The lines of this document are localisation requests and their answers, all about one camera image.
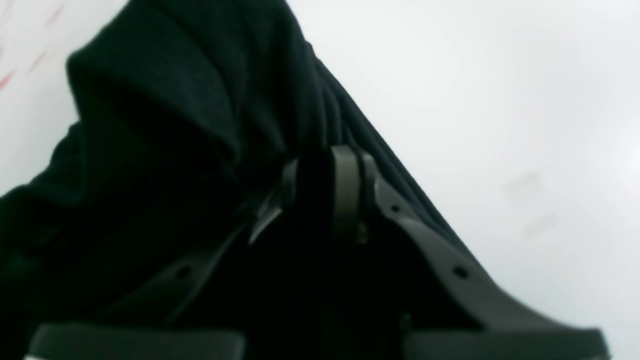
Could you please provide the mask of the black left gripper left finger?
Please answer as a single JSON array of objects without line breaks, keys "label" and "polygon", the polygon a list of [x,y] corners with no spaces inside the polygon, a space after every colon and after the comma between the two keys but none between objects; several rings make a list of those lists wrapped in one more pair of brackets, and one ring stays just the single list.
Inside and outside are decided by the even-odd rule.
[{"label": "black left gripper left finger", "polygon": [[46,360],[242,360],[246,337],[237,327],[211,323],[212,305],[197,312],[199,325],[182,317],[207,287],[232,249],[253,242],[282,212],[282,195],[295,193],[297,161],[250,218],[224,237],[207,238],[149,278],[138,289],[85,321],[44,323],[28,356]]}]

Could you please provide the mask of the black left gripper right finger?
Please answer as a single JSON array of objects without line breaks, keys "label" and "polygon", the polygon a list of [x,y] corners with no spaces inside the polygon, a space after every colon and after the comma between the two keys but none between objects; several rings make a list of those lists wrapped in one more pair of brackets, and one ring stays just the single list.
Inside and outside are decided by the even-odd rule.
[{"label": "black left gripper right finger", "polygon": [[403,360],[608,360],[596,328],[524,305],[419,218],[372,155],[331,149],[333,235],[396,301]]}]

